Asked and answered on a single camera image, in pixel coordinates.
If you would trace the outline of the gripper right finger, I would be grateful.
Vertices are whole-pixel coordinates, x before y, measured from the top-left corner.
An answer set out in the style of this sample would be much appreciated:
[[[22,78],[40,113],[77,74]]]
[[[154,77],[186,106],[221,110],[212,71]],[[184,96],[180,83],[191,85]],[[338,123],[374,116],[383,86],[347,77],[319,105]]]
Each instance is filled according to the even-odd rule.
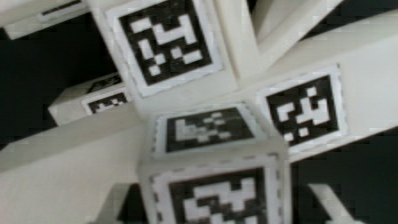
[[[310,188],[330,215],[326,224],[367,224],[354,218],[331,186],[328,184],[310,184]]]

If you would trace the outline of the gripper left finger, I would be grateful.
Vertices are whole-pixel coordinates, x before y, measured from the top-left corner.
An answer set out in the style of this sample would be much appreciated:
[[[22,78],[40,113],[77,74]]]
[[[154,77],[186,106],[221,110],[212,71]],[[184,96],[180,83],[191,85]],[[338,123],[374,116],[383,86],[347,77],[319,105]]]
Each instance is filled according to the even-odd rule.
[[[97,219],[88,224],[127,224],[123,210],[127,205],[129,191],[129,183],[118,183],[113,186]]]

